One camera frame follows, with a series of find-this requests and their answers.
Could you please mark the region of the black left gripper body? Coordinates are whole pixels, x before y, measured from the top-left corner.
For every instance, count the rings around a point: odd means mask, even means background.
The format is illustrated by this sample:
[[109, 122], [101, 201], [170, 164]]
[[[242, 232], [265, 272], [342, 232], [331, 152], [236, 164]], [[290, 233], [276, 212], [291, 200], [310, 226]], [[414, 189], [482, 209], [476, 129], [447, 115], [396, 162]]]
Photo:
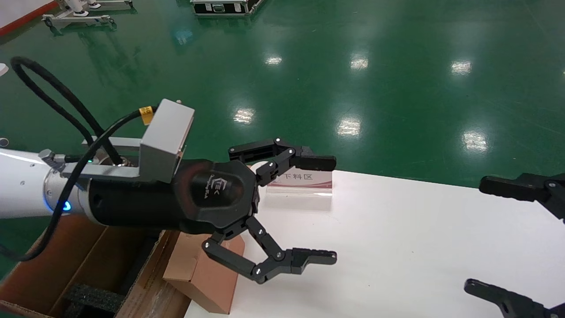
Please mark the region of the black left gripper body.
[[232, 239], [257, 211], [256, 175], [241, 161], [184, 160], [171, 183], [92, 180], [91, 217], [101, 225], [220, 233]]

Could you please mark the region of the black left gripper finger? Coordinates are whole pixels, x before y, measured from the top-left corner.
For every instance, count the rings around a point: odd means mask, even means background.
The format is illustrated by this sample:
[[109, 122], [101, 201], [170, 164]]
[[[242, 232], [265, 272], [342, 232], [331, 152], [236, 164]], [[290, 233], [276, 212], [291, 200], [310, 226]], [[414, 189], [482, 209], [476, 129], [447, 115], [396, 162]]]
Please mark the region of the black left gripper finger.
[[281, 138], [232, 146], [228, 153], [230, 161], [263, 163], [255, 169], [260, 186], [331, 186], [337, 164], [334, 156], [316, 155], [310, 147], [294, 146]]
[[[222, 246], [224, 240], [232, 239], [245, 231], [249, 232], [267, 255], [263, 262], [256, 264]], [[213, 233], [204, 241], [202, 248], [211, 260], [257, 284], [264, 284], [279, 274], [301, 275], [309, 264], [333, 265], [338, 259], [335, 251], [308, 248], [283, 250], [254, 216], [237, 222], [226, 233]]]

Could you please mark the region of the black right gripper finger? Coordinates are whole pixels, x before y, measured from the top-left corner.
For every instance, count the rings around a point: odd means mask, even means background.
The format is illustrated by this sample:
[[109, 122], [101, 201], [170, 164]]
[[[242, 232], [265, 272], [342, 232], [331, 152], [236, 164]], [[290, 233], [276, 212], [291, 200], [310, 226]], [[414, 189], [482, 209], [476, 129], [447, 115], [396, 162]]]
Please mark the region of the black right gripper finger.
[[558, 220], [565, 219], [565, 174], [542, 176], [523, 173], [515, 179], [484, 176], [479, 191], [517, 201], [537, 201]]
[[546, 308], [524, 295], [508, 291], [480, 280], [468, 279], [464, 284], [467, 294], [496, 305], [504, 318], [563, 318], [565, 304]]

